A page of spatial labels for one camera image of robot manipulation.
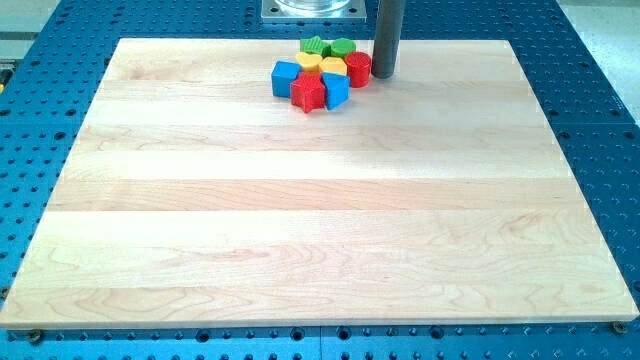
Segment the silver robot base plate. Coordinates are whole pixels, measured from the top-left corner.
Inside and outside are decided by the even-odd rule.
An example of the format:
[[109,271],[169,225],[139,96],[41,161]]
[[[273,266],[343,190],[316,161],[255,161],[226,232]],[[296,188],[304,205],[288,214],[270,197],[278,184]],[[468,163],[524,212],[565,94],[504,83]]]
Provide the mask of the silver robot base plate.
[[263,23],[366,22],[365,0],[261,0]]

